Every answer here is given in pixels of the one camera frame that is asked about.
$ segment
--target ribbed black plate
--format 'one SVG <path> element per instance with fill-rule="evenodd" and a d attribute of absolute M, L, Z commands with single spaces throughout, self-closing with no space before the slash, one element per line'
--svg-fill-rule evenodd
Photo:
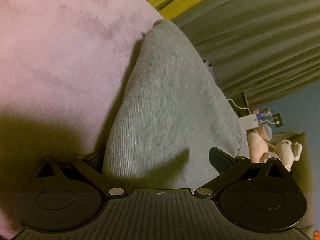
<path fill-rule="evenodd" d="M 309 240 L 299 230 L 263 234 L 228 221 L 215 202 L 199 199 L 188 189 L 136 189 L 127 198 L 113 199 L 91 223 L 63 233 L 24 229 L 16 240 Z"/>

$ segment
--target silver screw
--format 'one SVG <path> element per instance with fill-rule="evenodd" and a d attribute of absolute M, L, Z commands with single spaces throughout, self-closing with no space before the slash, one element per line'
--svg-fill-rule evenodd
<path fill-rule="evenodd" d="M 110 195 L 113 195 L 113 196 L 120 196 L 124 193 L 124 190 L 119 187 L 114 187 L 111 190 L 109 190 L 109 193 Z"/>
<path fill-rule="evenodd" d="M 207 187 L 202 187 L 197 190 L 198 194 L 203 195 L 203 196 L 209 196 L 213 193 L 212 189 L 207 188 Z"/>

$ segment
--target water bottle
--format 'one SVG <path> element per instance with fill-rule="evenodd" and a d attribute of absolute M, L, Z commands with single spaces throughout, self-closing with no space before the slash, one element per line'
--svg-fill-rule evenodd
<path fill-rule="evenodd" d="M 257 114 L 257 119 L 263 120 L 268 117 L 272 117 L 272 115 L 273 115 L 273 110 L 270 110 L 269 108 L 267 108 L 264 110 L 264 112 Z"/>

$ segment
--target blue wall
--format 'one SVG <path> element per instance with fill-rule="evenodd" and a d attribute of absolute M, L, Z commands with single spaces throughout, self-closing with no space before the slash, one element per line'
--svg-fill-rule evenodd
<path fill-rule="evenodd" d="M 316 180 L 316 227 L 320 230 L 320 82 L 260 106 L 280 113 L 283 126 L 272 127 L 274 134 L 294 130 L 306 132 Z"/>

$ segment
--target white stuffed animal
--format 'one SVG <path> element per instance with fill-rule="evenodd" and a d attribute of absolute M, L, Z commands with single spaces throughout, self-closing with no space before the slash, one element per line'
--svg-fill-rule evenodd
<path fill-rule="evenodd" d="M 290 140 L 280 140 L 276 146 L 271 144 L 268 144 L 268 146 L 269 152 L 262 155 L 260 159 L 261 163 L 265 163 L 269 158 L 275 157 L 282 162 L 288 171 L 290 171 L 293 162 L 300 159 L 302 152 L 302 145 L 300 143 L 295 142 L 292 144 Z"/>

